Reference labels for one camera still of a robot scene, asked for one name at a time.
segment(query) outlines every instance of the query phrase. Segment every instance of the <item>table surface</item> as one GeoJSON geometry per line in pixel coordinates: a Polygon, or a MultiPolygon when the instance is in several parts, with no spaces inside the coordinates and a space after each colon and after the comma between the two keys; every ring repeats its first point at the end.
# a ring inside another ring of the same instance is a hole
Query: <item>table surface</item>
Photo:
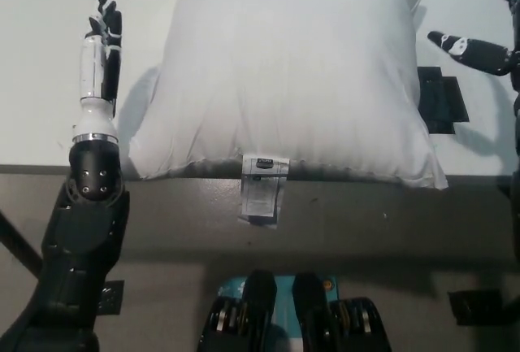
{"type": "MultiPolygon", "coordinates": [[[[116,125],[128,142],[153,90],[176,0],[116,0],[124,17],[123,64],[116,125]]],[[[0,169],[51,172],[68,166],[72,126],[80,117],[79,59],[93,0],[0,0],[0,169]]],[[[458,78],[470,117],[455,135],[432,135],[448,176],[502,176],[516,167],[516,93],[508,77],[465,68],[426,35],[453,35],[511,46],[504,0],[422,0],[416,17],[418,65],[458,78]]]]}

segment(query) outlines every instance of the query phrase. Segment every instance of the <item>orange sticker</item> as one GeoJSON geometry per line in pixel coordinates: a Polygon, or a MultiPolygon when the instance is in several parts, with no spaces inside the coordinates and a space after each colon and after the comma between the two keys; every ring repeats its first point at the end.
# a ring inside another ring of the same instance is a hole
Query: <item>orange sticker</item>
{"type": "Polygon", "coordinates": [[[332,280],[330,279],[325,279],[323,281],[323,288],[326,292],[332,291],[332,289],[334,288],[334,283],[332,283],[332,280]]]}

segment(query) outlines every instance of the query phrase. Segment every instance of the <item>gray floor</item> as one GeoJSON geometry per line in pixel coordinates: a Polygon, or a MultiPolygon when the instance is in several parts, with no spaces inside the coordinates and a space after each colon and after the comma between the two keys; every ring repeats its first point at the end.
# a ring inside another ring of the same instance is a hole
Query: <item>gray floor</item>
{"type": "MultiPolygon", "coordinates": [[[[0,176],[0,208],[39,246],[57,176],[0,176]]],[[[443,193],[389,186],[288,183],[276,231],[236,222],[232,180],[130,185],[122,315],[102,317],[102,350],[190,351],[218,285],[267,267],[280,274],[335,272],[342,297],[378,305],[395,351],[518,351],[520,329],[458,328],[447,291],[520,293],[509,209],[497,190],[443,193]]],[[[27,302],[35,280],[0,248],[0,329],[27,302]]]]}

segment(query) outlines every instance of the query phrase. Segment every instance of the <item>white fabric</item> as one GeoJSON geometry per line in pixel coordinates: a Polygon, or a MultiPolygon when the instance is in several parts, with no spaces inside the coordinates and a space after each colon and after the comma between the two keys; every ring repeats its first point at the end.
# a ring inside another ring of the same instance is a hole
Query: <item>white fabric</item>
{"type": "Polygon", "coordinates": [[[419,2],[179,0],[137,173],[254,154],[445,188],[417,110],[419,2]]]}

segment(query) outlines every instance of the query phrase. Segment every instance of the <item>care label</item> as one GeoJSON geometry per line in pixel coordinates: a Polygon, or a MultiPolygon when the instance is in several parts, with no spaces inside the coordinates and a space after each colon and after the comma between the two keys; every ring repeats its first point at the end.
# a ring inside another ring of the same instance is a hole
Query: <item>care label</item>
{"type": "Polygon", "coordinates": [[[245,155],[242,162],[242,217],[275,218],[281,206],[288,171],[288,159],[245,155]]]}

